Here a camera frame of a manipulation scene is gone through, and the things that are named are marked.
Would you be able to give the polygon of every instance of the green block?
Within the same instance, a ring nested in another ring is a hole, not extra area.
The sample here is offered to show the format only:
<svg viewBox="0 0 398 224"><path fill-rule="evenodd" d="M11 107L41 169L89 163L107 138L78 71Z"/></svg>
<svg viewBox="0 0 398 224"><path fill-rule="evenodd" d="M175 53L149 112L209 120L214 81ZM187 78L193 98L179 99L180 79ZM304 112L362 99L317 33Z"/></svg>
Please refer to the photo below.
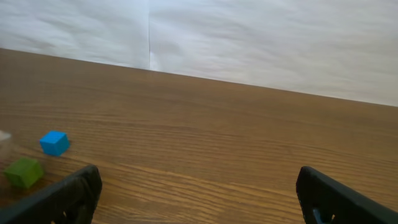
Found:
<svg viewBox="0 0 398 224"><path fill-rule="evenodd" d="M44 175L44 172L37 160L23 157L7 167L4 175L12 185L28 189Z"/></svg>

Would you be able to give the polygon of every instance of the white backdrop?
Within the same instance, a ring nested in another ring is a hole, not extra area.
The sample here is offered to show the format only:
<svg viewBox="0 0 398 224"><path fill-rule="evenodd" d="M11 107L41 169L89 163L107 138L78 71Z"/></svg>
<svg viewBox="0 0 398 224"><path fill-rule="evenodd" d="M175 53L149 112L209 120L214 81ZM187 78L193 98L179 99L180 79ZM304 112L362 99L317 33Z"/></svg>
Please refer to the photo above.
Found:
<svg viewBox="0 0 398 224"><path fill-rule="evenodd" d="M0 46L398 106L397 12L395 0L0 0Z"/></svg>

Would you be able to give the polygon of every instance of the wood grain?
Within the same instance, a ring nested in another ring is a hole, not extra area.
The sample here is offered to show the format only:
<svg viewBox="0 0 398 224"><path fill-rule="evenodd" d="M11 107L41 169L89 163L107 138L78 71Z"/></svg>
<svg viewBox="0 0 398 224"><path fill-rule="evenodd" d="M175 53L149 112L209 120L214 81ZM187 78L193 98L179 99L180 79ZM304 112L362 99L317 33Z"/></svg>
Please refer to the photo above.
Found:
<svg viewBox="0 0 398 224"><path fill-rule="evenodd" d="M295 194L312 166L398 210L398 108L0 50L4 167L37 158L31 190L0 178L4 206L96 164L93 223L303 223ZM42 153L65 131L71 148Z"/></svg>

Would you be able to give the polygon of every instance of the blue block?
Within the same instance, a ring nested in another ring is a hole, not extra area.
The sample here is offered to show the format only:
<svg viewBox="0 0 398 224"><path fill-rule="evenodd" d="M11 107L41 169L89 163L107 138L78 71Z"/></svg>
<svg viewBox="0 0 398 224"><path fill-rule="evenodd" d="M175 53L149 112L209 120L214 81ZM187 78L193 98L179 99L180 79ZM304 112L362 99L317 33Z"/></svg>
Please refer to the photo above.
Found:
<svg viewBox="0 0 398 224"><path fill-rule="evenodd" d="M50 131L40 139L40 145L44 153L52 156L61 156L69 148L69 141L66 133Z"/></svg>

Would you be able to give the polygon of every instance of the cube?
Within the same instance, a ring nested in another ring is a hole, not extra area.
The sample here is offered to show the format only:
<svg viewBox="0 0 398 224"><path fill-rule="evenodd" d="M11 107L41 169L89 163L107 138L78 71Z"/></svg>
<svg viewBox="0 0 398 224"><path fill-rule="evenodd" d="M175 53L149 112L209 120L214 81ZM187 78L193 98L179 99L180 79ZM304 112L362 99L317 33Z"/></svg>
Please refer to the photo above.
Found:
<svg viewBox="0 0 398 224"><path fill-rule="evenodd" d="M28 189L43 175L43 169L35 159L20 158L3 171L11 185Z"/></svg>
<svg viewBox="0 0 398 224"><path fill-rule="evenodd" d="M69 148L69 141L66 133L50 131L40 139L40 145L44 153L52 156L61 156Z"/></svg>

